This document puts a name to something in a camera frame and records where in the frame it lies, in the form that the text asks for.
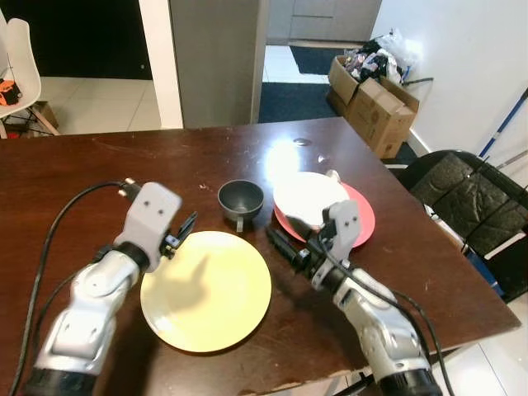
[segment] blue mat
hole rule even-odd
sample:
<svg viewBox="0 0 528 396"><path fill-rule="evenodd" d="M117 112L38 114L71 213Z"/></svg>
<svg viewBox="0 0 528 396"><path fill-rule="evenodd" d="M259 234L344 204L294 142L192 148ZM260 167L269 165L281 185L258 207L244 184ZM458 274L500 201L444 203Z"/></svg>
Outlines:
<svg viewBox="0 0 528 396"><path fill-rule="evenodd" d="M310 48L290 46L302 74L323 74L330 71L332 59L344 54L343 48Z"/></svg>
<svg viewBox="0 0 528 396"><path fill-rule="evenodd" d="M327 84L264 82L258 122L312 120L337 116L327 103Z"/></svg>

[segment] chair leg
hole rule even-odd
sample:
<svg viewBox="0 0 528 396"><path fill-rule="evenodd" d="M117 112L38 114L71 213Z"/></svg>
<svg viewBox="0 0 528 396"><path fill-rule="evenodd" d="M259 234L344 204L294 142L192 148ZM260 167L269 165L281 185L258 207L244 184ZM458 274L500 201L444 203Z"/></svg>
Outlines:
<svg viewBox="0 0 528 396"><path fill-rule="evenodd" d="M7 139L6 127L3 126L3 120L0 120L0 139Z"/></svg>
<svg viewBox="0 0 528 396"><path fill-rule="evenodd" d="M32 112L37 120L44 126L51 134L54 134L55 136L59 136L60 133L55 129L52 124L40 113L40 111L36 110L33 106L30 108L30 112Z"/></svg>

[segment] orange object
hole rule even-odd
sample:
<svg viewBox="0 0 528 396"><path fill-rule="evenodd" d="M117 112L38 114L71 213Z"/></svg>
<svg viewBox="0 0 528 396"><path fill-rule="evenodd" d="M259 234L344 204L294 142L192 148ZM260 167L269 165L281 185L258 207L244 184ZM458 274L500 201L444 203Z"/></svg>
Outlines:
<svg viewBox="0 0 528 396"><path fill-rule="evenodd" d="M0 105L16 105L19 97L21 97L21 92L17 83L13 80L0 78Z"/></svg>

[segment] red plate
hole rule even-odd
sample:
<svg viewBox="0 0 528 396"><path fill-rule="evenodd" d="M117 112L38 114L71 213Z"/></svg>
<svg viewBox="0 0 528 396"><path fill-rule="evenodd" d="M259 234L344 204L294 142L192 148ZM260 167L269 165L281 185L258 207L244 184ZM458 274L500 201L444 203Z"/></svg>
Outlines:
<svg viewBox="0 0 528 396"><path fill-rule="evenodd" d="M345 187L346 193L350 197L351 200L354 200L357 202L357 205L360 210L360 221L361 221L361 231L359 236L357 237L356 241L354 242L354 248L357 246L360 246L361 244L365 243L368 238L370 238L370 235L374 232L375 227L375 217L374 217L374 211L372 210L372 206L370 206L369 201L366 200L366 198L355 188L348 186L345 183L342 183L343 187ZM300 237L290 226L290 223L288 223L288 219L284 216L284 214L274 205L273 208L275 212L275 216L277 220L279 220L280 225L286 232L294 237L295 239L298 239L299 241L305 242L304 239Z"/></svg>

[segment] cardboard box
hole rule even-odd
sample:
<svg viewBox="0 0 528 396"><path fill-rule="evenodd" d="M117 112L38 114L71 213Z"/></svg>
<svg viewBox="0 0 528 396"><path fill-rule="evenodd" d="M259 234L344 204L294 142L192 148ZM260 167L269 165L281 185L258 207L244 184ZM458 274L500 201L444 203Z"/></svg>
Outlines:
<svg viewBox="0 0 528 396"><path fill-rule="evenodd" d="M332 65L330 66L330 71L328 72L328 81L330 82L330 86L332 87L333 91L337 95L337 97L334 97L334 101L336 101L337 98L341 100L341 103L337 103L339 107L341 107L341 110L345 110L342 108L343 106L346 108L350 105L351 99L354 96L354 93L356 92L357 86L360 85L343 67L343 64L345 63L345 55L338 55L336 56L333 61ZM344 116L344 113L341 113L337 108L336 111L341 115Z"/></svg>
<svg viewBox="0 0 528 396"><path fill-rule="evenodd" d="M332 62L328 102L379 158L394 158L408 137L419 101L387 78L381 84L372 78L359 84L342 66L344 61L337 56Z"/></svg>
<svg viewBox="0 0 528 396"><path fill-rule="evenodd" d="M367 79L357 89L346 120L379 158L394 158L409 135L419 102L381 78Z"/></svg>

